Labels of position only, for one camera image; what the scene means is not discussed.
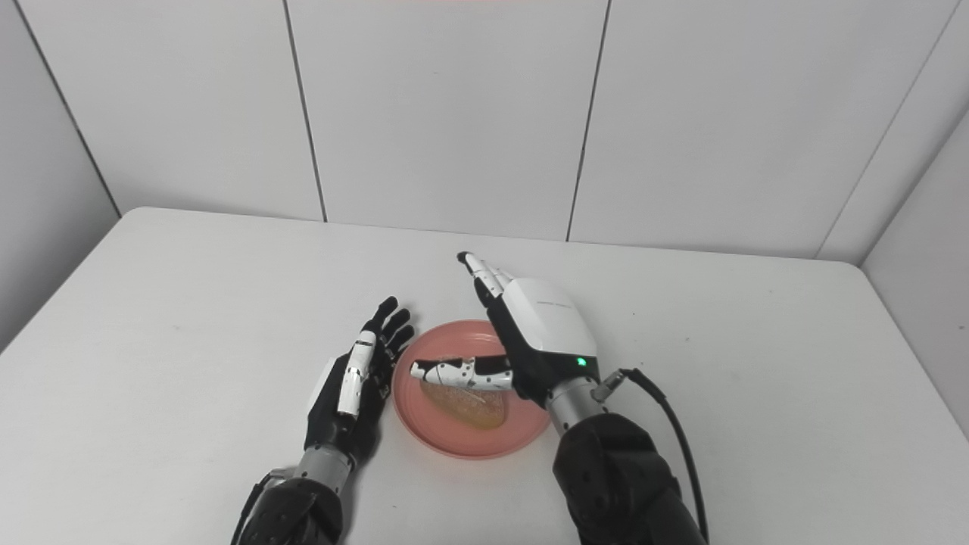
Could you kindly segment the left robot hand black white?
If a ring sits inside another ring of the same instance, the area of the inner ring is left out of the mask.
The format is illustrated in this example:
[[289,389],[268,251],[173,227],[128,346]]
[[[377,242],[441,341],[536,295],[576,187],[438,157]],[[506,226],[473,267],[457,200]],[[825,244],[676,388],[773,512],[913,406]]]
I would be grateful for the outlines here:
[[339,356],[308,412],[304,449],[331,447],[365,463],[379,442],[379,421],[401,354],[415,337],[408,308],[382,301],[350,350]]

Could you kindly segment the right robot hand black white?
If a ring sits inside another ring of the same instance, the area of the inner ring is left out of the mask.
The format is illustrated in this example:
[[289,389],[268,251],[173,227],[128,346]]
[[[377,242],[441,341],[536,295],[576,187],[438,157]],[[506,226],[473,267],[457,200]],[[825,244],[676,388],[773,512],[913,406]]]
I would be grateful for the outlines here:
[[456,258],[473,277],[504,355],[416,360],[410,375],[453,388],[515,391],[559,416],[602,412],[593,397],[601,383],[597,344],[571,298],[547,280],[512,277],[469,251]]

